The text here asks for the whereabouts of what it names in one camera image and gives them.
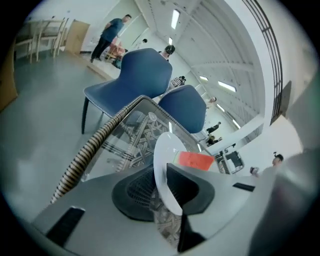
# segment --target table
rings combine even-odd
[[[157,139],[172,132],[189,152],[207,152],[176,120],[152,99],[141,96],[99,129],[80,150],[63,175],[51,202],[83,182],[153,163]],[[155,189],[154,219],[162,236],[176,248],[179,243],[181,217],[171,213]]]

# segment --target black hair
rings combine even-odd
[[[176,48],[173,45],[168,45],[164,50],[167,54],[171,55],[175,52]]]
[[[279,158],[281,162],[284,160],[284,156],[282,154],[277,154],[277,152],[273,152],[275,158]]]

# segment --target handrail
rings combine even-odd
[[[272,123],[281,114],[280,106],[282,101],[282,90],[283,90],[283,70],[282,70],[282,62],[281,62],[279,46],[278,46],[275,32],[264,10],[261,8],[257,0],[242,0],[242,1],[250,10],[256,22],[258,23],[270,54],[272,71],[273,71],[273,83],[274,83],[274,88],[273,88],[274,101],[273,101],[273,110],[272,110],[272,118],[271,118],[271,123]]]

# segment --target blue chair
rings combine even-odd
[[[163,94],[169,86],[171,64],[151,48],[128,52],[122,59],[117,79],[87,87],[82,112],[81,133],[84,134],[88,104],[113,117],[135,98]]]
[[[169,90],[158,105],[191,134],[200,132],[205,125],[207,106],[192,85]]]

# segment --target black rectangle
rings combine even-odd
[[[253,192],[255,190],[255,186],[246,185],[246,184],[242,184],[242,183],[236,183],[232,187],[235,187],[235,188],[241,189],[241,190],[250,191],[250,192]]]
[[[46,237],[63,247],[68,240],[85,210],[71,207],[46,234]]]

